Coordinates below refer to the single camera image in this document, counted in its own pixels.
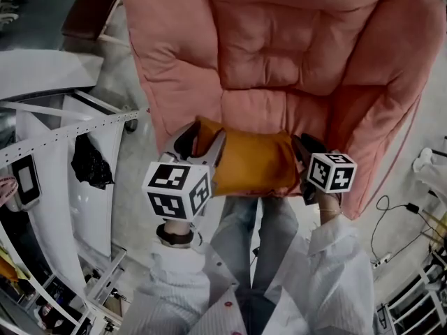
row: wrist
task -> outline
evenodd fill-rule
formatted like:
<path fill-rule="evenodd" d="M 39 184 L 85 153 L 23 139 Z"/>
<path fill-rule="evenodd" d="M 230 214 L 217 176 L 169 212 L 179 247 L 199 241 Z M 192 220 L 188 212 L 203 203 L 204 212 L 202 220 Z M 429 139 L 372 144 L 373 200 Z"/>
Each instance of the wrist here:
<path fill-rule="evenodd" d="M 317 193 L 317 200 L 320 209 L 321 225 L 341 214 L 342 211 L 338 199 L 334 195 L 319 192 Z"/>
<path fill-rule="evenodd" d="M 164 225 L 164 231 L 170 235 L 184 236 L 189 230 L 189 222 L 167 220 Z"/>

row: blue jeans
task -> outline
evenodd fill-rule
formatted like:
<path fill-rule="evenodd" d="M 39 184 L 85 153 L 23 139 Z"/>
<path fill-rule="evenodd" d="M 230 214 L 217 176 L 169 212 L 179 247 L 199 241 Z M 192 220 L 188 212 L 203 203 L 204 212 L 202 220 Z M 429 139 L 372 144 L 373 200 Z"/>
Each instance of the blue jeans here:
<path fill-rule="evenodd" d="M 282 198 L 262 198 L 261 245 L 250 282 L 250 243 L 258 198 L 228 196 L 222 217 L 211 240 L 213 249 L 240 283 L 237 302 L 248 335 L 261 335 L 275 305 L 264 298 L 296 232 L 298 221 L 290 204 Z"/>

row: wristband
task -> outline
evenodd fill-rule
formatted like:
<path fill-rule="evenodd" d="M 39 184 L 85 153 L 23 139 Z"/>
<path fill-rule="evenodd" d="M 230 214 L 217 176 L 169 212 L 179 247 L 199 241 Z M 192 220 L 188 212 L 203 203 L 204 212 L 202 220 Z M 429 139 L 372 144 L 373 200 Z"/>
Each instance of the wristband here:
<path fill-rule="evenodd" d="M 165 224 L 161 224 L 156 228 L 156 235 L 162 240 L 169 243 L 171 246 L 174 245 L 185 245 L 190 244 L 194 238 L 194 233 L 189 230 L 188 234 L 183 236 L 179 236 L 178 234 L 166 233 L 165 232 Z"/>
<path fill-rule="evenodd" d="M 338 212 L 339 214 L 342 212 L 339 209 L 318 209 L 319 211 L 324 211 L 324 212 Z"/>

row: shirt sleeve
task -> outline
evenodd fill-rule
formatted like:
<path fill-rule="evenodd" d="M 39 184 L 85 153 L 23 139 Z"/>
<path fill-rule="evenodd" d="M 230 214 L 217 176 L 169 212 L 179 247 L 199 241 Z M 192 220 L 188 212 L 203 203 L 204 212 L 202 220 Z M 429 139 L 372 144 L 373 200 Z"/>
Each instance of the shirt sleeve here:
<path fill-rule="evenodd" d="M 315 334 L 371 334 L 371 264 L 350 220 L 339 215 L 312 233 L 309 325 Z"/>
<path fill-rule="evenodd" d="M 154 240 L 154 261 L 119 330 L 126 335 L 187 334 L 206 312 L 210 282 L 205 255 L 192 248 L 171 248 Z"/>

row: pink armchair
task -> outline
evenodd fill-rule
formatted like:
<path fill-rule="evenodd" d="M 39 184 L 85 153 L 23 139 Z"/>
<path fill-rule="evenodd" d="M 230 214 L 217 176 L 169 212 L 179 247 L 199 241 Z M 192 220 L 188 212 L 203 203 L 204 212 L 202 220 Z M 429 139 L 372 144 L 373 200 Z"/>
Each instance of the pink armchair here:
<path fill-rule="evenodd" d="M 196 115 L 312 134 L 358 163 L 360 214 L 446 33 L 441 0 L 123 0 L 158 147 Z"/>

